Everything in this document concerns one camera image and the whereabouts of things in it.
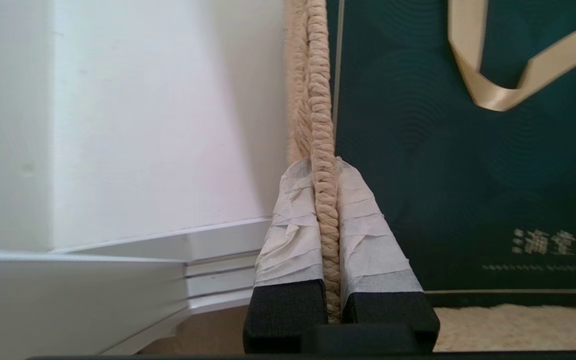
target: cotton rope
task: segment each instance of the cotton rope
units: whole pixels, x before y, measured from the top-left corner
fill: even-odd
[[[338,169],[330,100],[329,32],[325,0],[285,0],[288,162],[310,158],[321,235],[328,320],[341,316]]]

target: gold ribbon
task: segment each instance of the gold ribbon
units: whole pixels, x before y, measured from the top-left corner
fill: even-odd
[[[516,89],[493,84],[480,73],[488,0],[449,0],[448,41],[473,102],[505,112],[576,67],[576,31],[528,60]]]

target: macrame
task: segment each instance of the macrame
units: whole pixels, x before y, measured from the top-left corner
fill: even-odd
[[[339,322],[338,169],[330,100],[325,0],[285,0],[288,162],[310,158],[329,321]]]

